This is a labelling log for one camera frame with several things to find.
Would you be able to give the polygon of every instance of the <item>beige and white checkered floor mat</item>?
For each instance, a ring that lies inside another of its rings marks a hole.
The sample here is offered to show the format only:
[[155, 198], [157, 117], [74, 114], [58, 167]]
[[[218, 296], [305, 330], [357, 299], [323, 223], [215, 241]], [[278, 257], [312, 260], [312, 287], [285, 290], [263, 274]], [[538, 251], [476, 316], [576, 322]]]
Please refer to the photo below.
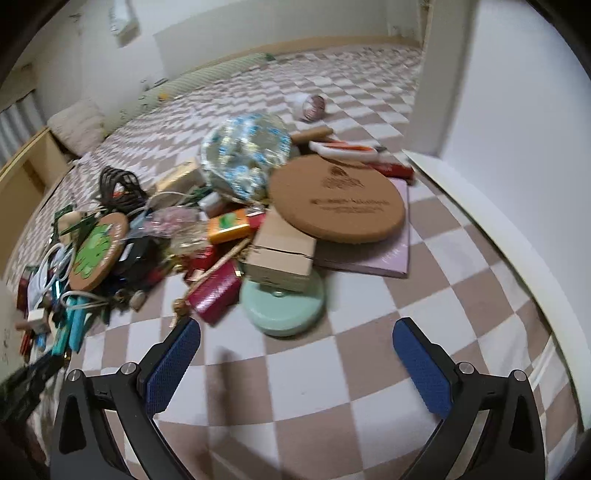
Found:
[[[14, 288], [38, 255], [50, 219], [73, 195], [82, 202], [100, 169], [129, 168], [143, 181], [199, 152], [211, 127], [244, 112], [276, 113], [290, 130], [285, 96], [328, 98], [321, 123], [343, 140], [380, 143], [404, 159], [420, 52], [364, 47], [298, 54], [238, 74], [131, 121], [86, 155], [39, 214], [10, 266]], [[392, 480], [437, 424], [391, 342], [394, 322], [411, 316], [456, 361], [480, 372], [528, 374], [549, 337], [547, 324], [506, 259], [435, 185], [410, 188], [411, 251], [407, 279], [324, 272], [326, 313], [301, 338], [264, 336], [240, 305], [203, 342], [168, 409], [156, 422], [192, 472], [211, 478]], [[139, 361], [170, 331], [171, 303], [186, 289], [165, 280], [139, 313], [116, 313], [95, 326], [71, 368], [114, 372]], [[553, 478], [574, 452], [577, 408], [564, 362], [554, 354], [535, 397]], [[145, 478], [116, 415], [109, 414], [131, 472]]]

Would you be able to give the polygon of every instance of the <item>blue gripper pad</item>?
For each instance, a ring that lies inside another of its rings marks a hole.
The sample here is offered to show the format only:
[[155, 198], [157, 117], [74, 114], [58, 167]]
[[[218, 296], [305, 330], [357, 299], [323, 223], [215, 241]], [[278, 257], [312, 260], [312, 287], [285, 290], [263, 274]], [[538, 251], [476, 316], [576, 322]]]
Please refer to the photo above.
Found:
[[398, 320], [394, 324], [394, 350], [410, 374], [428, 410], [445, 419], [452, 409], [450, 384], [405, 320]]
[[166, 410], [200, 344], [201, 328], [191, 320], [146, 382], [144, 408], [150, 417]]

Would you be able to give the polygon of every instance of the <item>wooden handle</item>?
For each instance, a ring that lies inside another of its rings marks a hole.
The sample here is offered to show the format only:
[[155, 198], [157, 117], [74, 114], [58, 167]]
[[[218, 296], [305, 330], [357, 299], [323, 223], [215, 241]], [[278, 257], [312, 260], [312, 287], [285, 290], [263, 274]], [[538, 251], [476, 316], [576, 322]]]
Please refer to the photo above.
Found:
[[294, 145], [300, 145], [302, 143], [308, 143], [313, 140], [322, 140], [324, 137], [328, 137], [335, 133], [331, 127], [315, 127], [303, 132], [296, 132], [291, 134], [291, 143]]

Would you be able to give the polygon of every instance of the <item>purple notebook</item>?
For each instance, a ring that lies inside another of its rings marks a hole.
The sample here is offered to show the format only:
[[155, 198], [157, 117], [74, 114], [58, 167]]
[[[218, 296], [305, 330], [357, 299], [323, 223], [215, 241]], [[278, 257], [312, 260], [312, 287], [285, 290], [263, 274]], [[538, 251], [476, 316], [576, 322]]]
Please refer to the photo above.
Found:
[[408, 274], [408, 185], [405, 180], [388, 179], [400, 192], [407, 214], [399, 233], [379, 242], [350, 245], [318, 240], [314, 265], [350, 272], [406, 277]]

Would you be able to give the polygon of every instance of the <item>bundle of wires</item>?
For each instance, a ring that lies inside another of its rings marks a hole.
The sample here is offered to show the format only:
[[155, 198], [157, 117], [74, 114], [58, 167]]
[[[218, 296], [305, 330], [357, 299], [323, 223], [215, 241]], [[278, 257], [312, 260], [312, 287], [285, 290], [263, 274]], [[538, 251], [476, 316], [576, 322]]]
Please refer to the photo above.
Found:
[[135, 173], [120, 168], [105, 167], [99, 178], [100, 202], [108, 212], [129, 214], [142, 208], [148, 194], [139, 186]]

